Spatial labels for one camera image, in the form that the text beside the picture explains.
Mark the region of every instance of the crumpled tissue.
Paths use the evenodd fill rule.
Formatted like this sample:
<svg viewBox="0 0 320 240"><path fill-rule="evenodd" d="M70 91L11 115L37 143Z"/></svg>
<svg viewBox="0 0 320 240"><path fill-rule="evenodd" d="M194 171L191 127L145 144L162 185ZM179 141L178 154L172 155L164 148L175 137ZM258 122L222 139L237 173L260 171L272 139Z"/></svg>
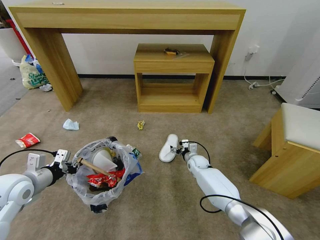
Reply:
<svg viewBox="0 0 320 240"><path fill-rule="evenodd" d="M49 92L52 90L52 85L50 83L47 83L43 86L40 86L39 87L42 91L45 91L45 92Z"/></svg>
<svg viewBox="0 0 320 240"><path fill-rule="evenodd" d="M79 123L78 122L73 122L70 118L68 118L63 126L64 129L67 130L79 130Z"/></svg>

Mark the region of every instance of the white slipper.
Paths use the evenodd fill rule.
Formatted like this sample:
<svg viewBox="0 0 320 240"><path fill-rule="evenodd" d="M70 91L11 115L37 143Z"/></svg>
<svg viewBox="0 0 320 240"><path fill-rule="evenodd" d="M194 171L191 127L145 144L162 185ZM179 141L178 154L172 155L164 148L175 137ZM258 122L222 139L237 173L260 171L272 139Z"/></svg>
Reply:
<svg viewBox="0 0 320 240"><path fill-rule="evenodd" d="M166 143L163 145L160 153L159 158L162 162L171 162L174 157L176 156L174 153L170 152L170 146L178 147L178 136L171 133L167 137Z"/></svg>

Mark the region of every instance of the black baseboard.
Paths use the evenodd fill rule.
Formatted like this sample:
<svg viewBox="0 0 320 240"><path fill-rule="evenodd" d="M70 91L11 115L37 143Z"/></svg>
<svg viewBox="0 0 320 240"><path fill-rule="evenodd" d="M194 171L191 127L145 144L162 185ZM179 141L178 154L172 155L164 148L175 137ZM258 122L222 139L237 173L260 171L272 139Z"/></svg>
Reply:
<svg viewBox="0 0 320 240"><path fill-rule="evenodd" d="M79 78L119 78L134 79L133 74L78 74ZM144 75L146 79L194 79L193 75ZM284 79L284 76L270 76L272 80ZM224 76L224 80L244 80L243 76ZM247 80L269 80L269 76L246 76Z"/></svg>

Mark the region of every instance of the red wrapper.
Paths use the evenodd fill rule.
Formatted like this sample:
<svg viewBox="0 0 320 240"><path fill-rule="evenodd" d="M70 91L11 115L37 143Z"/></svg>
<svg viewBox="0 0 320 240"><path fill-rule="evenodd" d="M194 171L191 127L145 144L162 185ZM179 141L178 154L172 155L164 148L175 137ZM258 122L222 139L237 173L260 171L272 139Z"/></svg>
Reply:
<svg viewBox="0 0 320 240"><path fill-rule="evenodd" d="M89 178L88 183L98 188L101 186L102 183L107 183L109 187L113 188L117 184L117 177L122 178L124 172L125 172L125 169L121 171L110 172L112 176L104 175L102 173L88 175L87 176L87 178Z"/></svg>
<svg viewBox="0 0 320 240"><path fill-rule="evenodd" d="M35 145L38 142L40 142L40 139L37 138L32 133L28 133L24 135L22 138L19 138L18 140L16 140L16 143L22 148L31 147L32 145Z"/></svg>

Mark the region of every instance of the beige carpet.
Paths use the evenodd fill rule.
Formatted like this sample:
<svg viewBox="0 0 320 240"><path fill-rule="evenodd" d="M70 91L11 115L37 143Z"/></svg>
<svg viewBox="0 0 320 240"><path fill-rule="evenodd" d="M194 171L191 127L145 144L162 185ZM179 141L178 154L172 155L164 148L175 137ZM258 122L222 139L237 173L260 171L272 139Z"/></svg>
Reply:
<svg viewBox="0 0 320 240"><path fill-rule="evenodd" d="M280 107L268 88L249 91L244 81L224 81L212 115L167 114L138 113L133 80L84 79L82 83L84 93L68 113L54 92L29 91L0 118L1 156L19 150L14 140L28 132L41 139L37 148L73 153L113 135L140 149L145 173L102 214L91 212L61 179L19 213L8 239L238 239L239 228L224 213L201 210L203 193L182 158L171 163L159 160L169 133L206 146L212 166L238 187L241 198L269 210L295 239L320 239L320 188L290 200L248 181L269 158L251 143ZM80 130L64 130L67 118L78 121ZM138 120L146 121L143 131L136 127ZM22 173L26 159L25 153L11 157L1 174Z"/></svg>

